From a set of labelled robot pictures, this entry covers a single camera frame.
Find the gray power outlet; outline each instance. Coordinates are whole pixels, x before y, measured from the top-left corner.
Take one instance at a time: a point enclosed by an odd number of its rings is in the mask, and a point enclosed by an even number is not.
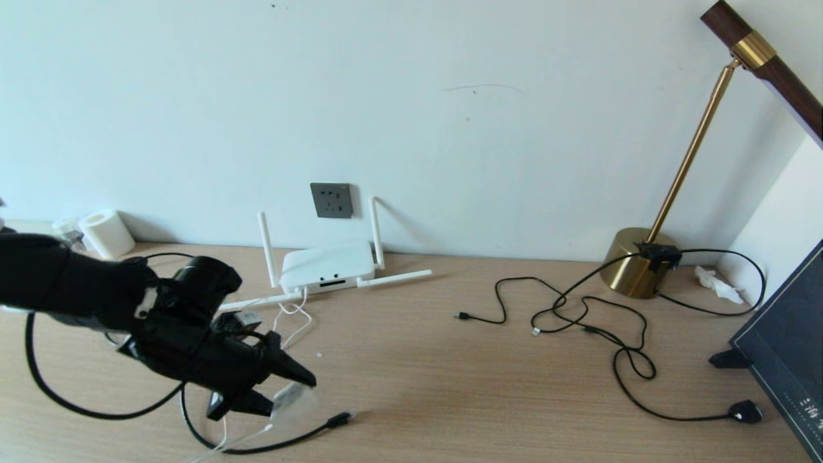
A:
[[[351,189],[348,183],[313,183],[311,195],[317,217],[351,218]]]

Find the white router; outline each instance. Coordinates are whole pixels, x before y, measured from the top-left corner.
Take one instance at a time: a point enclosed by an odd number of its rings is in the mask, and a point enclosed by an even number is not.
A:
[[[351,244],[312,248],[292,251],[283,258],[283,275],[277,277],[274,264],[272,244],[268,235],[266,214],[258,213],[260,235],[263,237],[263,252],[266,255],[268,278],[272,288],[278,284],[283,289],[279,296],[266,297],[256,301],[257,304],[294,301],[307,294],[336,291],[346,288],[365,288],[386,283],[395,283],[412,278],[431,275],[431,269],[375,278],[374,271],[383,270],[386,265],[383,258],[383,243],[380,241],[380,226],[377,222],[377,200],[369,198],[371,211],[371,231],[374,235],[374,262],[371,244],[359,241]],[[255,301],[241,301],[223,304],[220,311],[243,308]]]

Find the cable connector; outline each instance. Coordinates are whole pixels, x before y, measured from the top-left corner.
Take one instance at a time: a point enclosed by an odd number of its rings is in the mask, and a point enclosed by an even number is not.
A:
[[[728,408],[729,416],[740,423],[754,424],[763,420],[763,412],[751,400],[737,402]]]
[[[635,246],[642,257],[651,261],[649,270],[652,272],[656,272],[663,262],[668,262],[668,268],[674,270],[680,265],[680,259],[683,257],[683,253],[677,249],[677,246],[655,243],[635,243]]]
[[[342,412],[336,414],[332,416],[330,419],[328,419],[328,421],[326,422],[326,427],[332,429],[340,427],[344,424],[349,424],[349,422],[352,421],[352,419],[354,419],[355,416],[357,416],[357,414],[351,412]]]

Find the white wire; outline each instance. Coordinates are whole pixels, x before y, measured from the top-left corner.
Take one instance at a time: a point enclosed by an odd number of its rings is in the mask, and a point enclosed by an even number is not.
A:
[[[277,313],[277,316],[274,317],[274,321],[272,322],[272,331],[277,329],[277,321],[280,319],[280,315],[282,315],[284,313],[286,315],[294,315],[295,313],[299,312],[299,313],[303,314],[307,319],[309,319],[308,321],[306,321],[305,325],[300,327],[299,330],[292,333],[288,337],[288,339],[286,339],[285,342],[281,342],[280,348],[283,349],[283,350],[287,350],[291,346],[291,340],[299,332],[305,330],[306,328],[309,327],[309,325],[311,325],[311,322],[312,322],[313,319],[312,319],[311,315],[309,315],[309,313],[303,309],[303,307],[306,305],[306,299],[308,299],[308,297],[309,297],[309,289],[308,288],[303,288],[303,301],[300,303],[299,306],[297,304],[293,303],[293,302],[287,302],[285,306],[280,302],[277,303],[277,305],[280,306],[280,311]],[[286,309],[286,306],[292,306],[295,309],[293,311],[289,311],[288,309]]]
[[[180,397],[180,413],[183,415],[184,418],[186,417],[185,412],[183,411],[183,397],[182,396]],[[216,454],[220,451],[225,450],[225,448],[223,448],[223,447],[226,445],[226,441],[229,439],[229,428],[228,428],[229,425],[226,422],[226,416],[225,415],[223,415],[223,419],[221,421],[223,422],[223,440],[220,441],[220,443],[217,444],[210,451],[207,451],[206,453],[203,453],[200,456],[195,457],[194,460],[189,460],[187,463],[198,463],[199,461],[206,460],[208,457],[210,457],[210,456],[212,456],[212,455],[214,455],[214,454]]]
[[[249,439],[252,439],[254,437],[259,436],[260,434],[267,433],[271,428],[274,428],[274,425],[269,423],[269,424],[266,425],[265,428],[255,432],[255,433],[251,433],[251,434],[248,434],[248,435],[243,436],[243,437],[238,437],[238,438],[232,439],[228,442],[223,442],[221,445],[219,445],[217,447],[214,447],[210,451],[207,451],[206,453],[200,455],[199,457],[197,457],[196,459],[190,461],[189,463],[198,463],[199,461],[203,461],[203,460],[206,460],[207,458],[211,458],[214,455],[217,455],[218,453],[222,453],[224,451],[227,451],[227,450],[231,449],[232,447],[237,446],[238,444],[242,444],[243,442],[246,442]]]

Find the toilet paper roll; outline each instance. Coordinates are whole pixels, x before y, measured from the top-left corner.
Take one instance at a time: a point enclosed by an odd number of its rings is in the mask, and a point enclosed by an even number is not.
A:
[[[93,213],[78,225],[95,250],[106,259],[119,257],[134,247],[134,238],[113,209]]]

